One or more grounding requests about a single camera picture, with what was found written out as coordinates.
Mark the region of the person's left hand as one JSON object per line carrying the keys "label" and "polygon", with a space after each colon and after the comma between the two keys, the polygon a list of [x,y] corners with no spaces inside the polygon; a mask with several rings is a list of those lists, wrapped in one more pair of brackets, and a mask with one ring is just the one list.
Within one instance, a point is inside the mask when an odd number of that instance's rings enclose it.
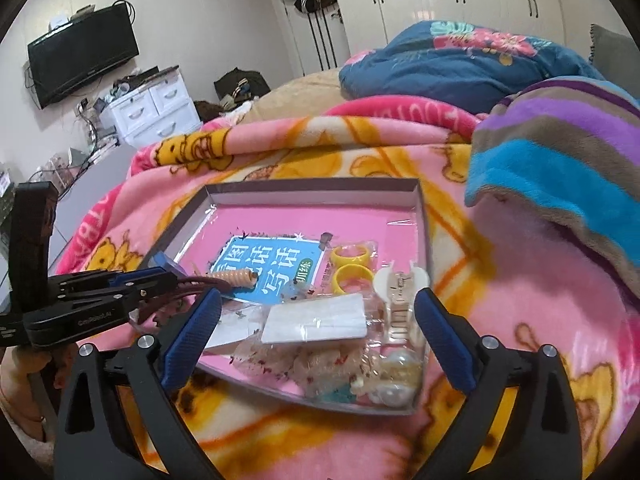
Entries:
{"label": "person's left hand", "polygon": [[70,369],[77,356],[77,344],[68,344],[52,352],[32,348],[10,347],[6,349],[1,362],[1,405],[15,425],[27,437],[38,442],[46,442],[42,404],[36,400],[30,376],[40,376],[40,372],[53,362],[56,369],[52,388],[65,387]]}

